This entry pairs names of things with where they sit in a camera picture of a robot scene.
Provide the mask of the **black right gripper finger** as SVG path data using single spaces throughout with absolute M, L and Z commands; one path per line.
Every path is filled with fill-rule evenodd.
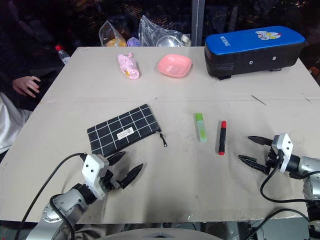
M 257 162 L 257 159 L 256 158 L 253 158 L 253 157 L 249 157 L 249 156 L 246 156 L 246 155 L 238 155 L 238 158 L 243 162 L 245 163 L 246 165 L 248 165 L 249 167 L 255 169 L 255 170 L 258 170 L 264 174 L 269 174 L 270 173 L 270 167 L 266 166 L 266 165 L 262 165 L 262 164 L 259 164 Z
M 253 141 L 254 143 L 257 143 L 259 145 L 266 145 L 266 146 L 271 146 L 272 145 L 272 142 L 273 140 L 272 139 L 269 139 L 269 138 L 265 138 L 265 137 L 262 137 L 262 136 L 248 136 L 247 137 L 249 140 Z

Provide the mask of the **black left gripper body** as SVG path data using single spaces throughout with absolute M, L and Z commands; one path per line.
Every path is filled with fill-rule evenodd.
M 121 188 L 121 184 L 115 180 L 114 174 L 108 169 L 100 179 L 99 184 L 102 188 L 102 190 L 107 194 L 110 191 L 118 190 Z

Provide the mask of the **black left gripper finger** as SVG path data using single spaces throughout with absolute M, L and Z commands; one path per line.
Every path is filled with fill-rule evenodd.
M 125 151 L 120 151 L 120 152 L 117 152 L 117 153 L 109 156 L 107 158 L 109 165 L 113 166 L 114 164 L 116 164 L 125 154 L 126 154 Z
M 125 189 L 138 176 L 143 166 L 144 164 L 141 163 L 140 165 L 136 166 L 131 171 L 129 171 L 124 177 L 124 179 L 119 182 L 120 187 L 122 189 Z

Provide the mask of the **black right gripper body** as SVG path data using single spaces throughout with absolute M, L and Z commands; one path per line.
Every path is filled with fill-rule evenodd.
M 275 151 L 271 147 L 270 150 L 268 151 L 267 159 L 265 162 L 266 169 L 265 169 L 264 173 L 266 175 L 269 175 L 271 169 L 274 169 L 276 167 L 276 165 L 278 164 L 279 160 L 277 159 L 277 157 L 278 157 L 277 154 L 275 153 Z

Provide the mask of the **bystander's bare hand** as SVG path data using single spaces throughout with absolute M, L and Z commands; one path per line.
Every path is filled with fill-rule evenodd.
M 20 95 L 36 98 L 36 94 L 40 92 L 40 86 L 37 84 L 41 80 L 36 76 L 23 76 L 12 81 L 12 88 Z

